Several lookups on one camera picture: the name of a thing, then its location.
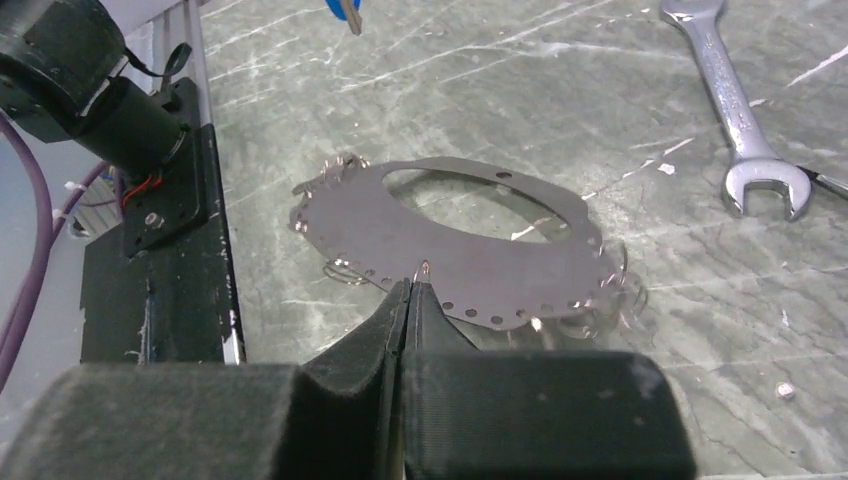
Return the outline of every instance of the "black strap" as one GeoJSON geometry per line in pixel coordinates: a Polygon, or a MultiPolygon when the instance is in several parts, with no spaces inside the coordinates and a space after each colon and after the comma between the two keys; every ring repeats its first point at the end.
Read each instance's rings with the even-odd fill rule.
{"type": "Polygon", "coordinates": [[[186,63],[188,63],[188,59],[191,56],[191,45],[187,43],[181,43],[177,45],[177,48],[171,52],[171,56],[168,57],[168,62],[165,64],[165,71],[160,73],[154,73],[147,68],[147,65],[141,61],[140,58],[136,56],[135,53],[132,52],[129,48],[124,49],[124,55],[127,56],[127,60],[129,60],[130,65],[132,65],[136,70],[144,73],[145,75],[161,78],[162,86],[167,86],[171,83],[171,77],[180,73],[180,70],[185,68],[186,63]]]}

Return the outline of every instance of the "combination wrench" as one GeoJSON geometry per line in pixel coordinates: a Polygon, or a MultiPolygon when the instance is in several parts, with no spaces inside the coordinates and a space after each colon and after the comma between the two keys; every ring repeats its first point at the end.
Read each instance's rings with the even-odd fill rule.
{"type": "Polygon", "coordinates": [[[809,177],[784,161],[766,141],[751,110],[727,49],[718,33],[725,0],[662,0],[662,19],[686,34],[695,61],[733,150],[722,184],[722,200],[737,216],[745,212],[745,191],[765,188],[783,195],[786,220],[799,219],[812,193],[809,177]]]}

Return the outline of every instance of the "wrench open end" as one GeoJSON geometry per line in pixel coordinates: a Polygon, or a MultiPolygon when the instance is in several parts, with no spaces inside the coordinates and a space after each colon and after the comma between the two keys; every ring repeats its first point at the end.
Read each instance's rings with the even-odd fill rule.
{"type": "Polygon", "coordinates": [[[662,0],[660,15],[666,23],[679,24],[698,19],[715,20],[724,9],[725,0],[662,0]]]}
{"type": "Polygon", "coordinates": [[[730,211],[742,216],[745,214],[745,192],[753,188],[780,193],[788,222],[806,213],[813,191],[809,177],[795,165],[777,159],[751,159],[737,162],[727,171],[722,199],[730,211]]]}

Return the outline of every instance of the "wrench handle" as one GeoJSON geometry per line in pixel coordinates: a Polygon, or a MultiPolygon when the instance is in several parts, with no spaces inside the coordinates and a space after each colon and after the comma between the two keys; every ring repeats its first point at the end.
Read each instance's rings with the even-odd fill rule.
{"type": "Polygon", "coordinates": [[[690,21],[678,22],[676,26],[690,40],[695,61],[733,148],[734,163],[753,158],[779,159],[780,156],[763,136],[748,104],[727,48],[719,36],[716,18],[691,18],[690,21]]]}

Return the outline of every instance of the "black pen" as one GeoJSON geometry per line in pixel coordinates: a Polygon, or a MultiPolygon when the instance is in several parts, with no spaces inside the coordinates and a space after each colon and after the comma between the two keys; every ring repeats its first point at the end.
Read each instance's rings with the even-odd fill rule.
{"type": "Polygon", "coordinates": [[[823,189],[848,200],[848,183],[837,180],[827,175],[822,175],[819,172],[810,170],[809,168],[798,167],[810,177],[810,181],[823,189]]]}

